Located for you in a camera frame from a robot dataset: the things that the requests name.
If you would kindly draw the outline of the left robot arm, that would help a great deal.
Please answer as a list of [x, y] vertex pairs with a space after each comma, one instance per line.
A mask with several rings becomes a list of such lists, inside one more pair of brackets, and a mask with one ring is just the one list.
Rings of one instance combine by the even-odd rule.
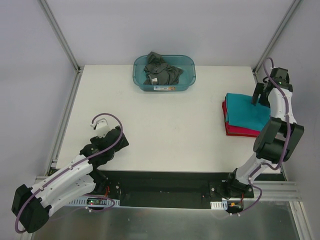
[[11, 211], [16, 216], [15, 231], [34, 233], [42, 228], [60, 208], [82, 195], [102, 194], [107, 177], [98, 169], [129, 145], [121, 126], [104, 137], [92, 137], [79, 154], [65, 167], [31, 187], [19, 186], [14, 193]]

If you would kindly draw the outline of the teal t shirt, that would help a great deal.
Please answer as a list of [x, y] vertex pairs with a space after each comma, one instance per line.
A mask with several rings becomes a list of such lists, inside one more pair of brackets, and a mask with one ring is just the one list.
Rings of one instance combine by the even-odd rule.
[[252, 97], [238, 93], [227, 93], [226, 121], [231, 126], [261, 131], [270, 119], [271, 111], [260, 103], [253, 105]]

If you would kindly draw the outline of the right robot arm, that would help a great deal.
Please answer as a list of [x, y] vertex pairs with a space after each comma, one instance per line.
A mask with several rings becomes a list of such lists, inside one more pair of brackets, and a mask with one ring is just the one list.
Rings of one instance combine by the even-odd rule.
[[228, 176], [225, 192], [233, 198], [249, 192], [265, 169], [278, 170], [291, 157], [304, 133], [304, 127], [297, 124], [293, 115], [293, 86], [288, 70], [273, 67], [266, 77], [268, 81], [256, 84], [251, 104], [268, 107], [270, 117], [255, 139], [253, 155]]

